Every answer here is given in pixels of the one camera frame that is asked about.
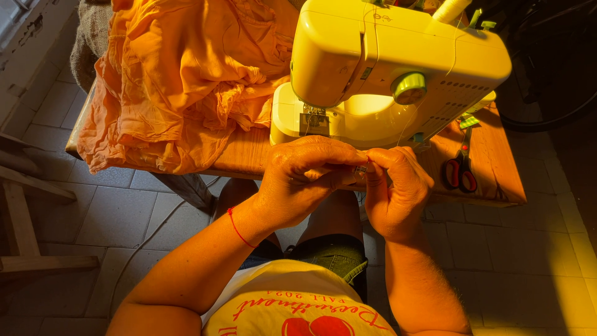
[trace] denim shorts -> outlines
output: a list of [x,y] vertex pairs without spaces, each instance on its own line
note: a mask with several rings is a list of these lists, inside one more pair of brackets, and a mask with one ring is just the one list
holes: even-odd
[[[346,281],[367,303],[367,268],[365,246],[348,234],[327,234],[298,244],[288,259],[308,262],[329,269]],[[274,243],[263,240],[242,263],[239,270],[265,262],[284,259],[284,253]]]

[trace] hand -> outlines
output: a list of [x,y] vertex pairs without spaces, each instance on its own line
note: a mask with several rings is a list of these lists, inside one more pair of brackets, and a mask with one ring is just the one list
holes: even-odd
[[[412,237],[431,194],[433,179],[417,162],[410,147],[367,151],[365,210],[373,228],[386,240],[403,242]],[[386,174],[393,183],[388,188]]]
[[[264,214],[263,225],[270,225],[273,230],[293,227],[339,186],[355,183],[349,166],[361,166],[366,162],[364,152],[323,136],[305,136],[275,145],[268,154],[254,209]],[[336,169],[315,181],[304,175],[320,167]]]

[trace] fingernail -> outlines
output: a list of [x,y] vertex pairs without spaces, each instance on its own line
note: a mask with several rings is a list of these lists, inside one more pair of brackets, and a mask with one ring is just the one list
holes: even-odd
[[355,175],[344,175],[342,176],[342,184],[349,185],[356,182]]
[[369,160],[367,158],[367,154],[365,152],[363,152],[363,151],[358,150],[358,149],[356,150],[356,155],[358,155],[360,158],[366,158],[367,160]]

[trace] forearm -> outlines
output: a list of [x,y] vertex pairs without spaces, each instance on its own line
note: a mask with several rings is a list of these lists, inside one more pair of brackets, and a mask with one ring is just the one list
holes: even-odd
[[406,242],[386,241],[386,286],[392,312],[406,333],[470,334],[462,305],[433,261],[420,225]]
[[[252,200],[235,207],[232,217],[243,238],[255,246],[271,231],[264,228]],[[252,250],[225,214],[160,260],[124,302],[184,307],[203,314]]]

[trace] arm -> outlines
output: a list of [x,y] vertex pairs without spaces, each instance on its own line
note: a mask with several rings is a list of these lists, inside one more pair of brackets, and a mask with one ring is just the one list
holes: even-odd
[[[371,149],[365,208],[386,240],[386,287],[403,334],[471,334],[468,319],[442,270],[431,257],[419,214],[433,179],[411,148]],[[388,188],[386,174],[393,183]]]
[[[354,183],[348,170],[315,181],[304,173],[325,164],[367,162],[353,147],[309,136],[270,150],[259,192],[234,208],[239,234],[255,246],[300,223],[332,191]],[[199,335],[206,313],[253,249],[224,215],[160,260],[118,307],[107,335]]]

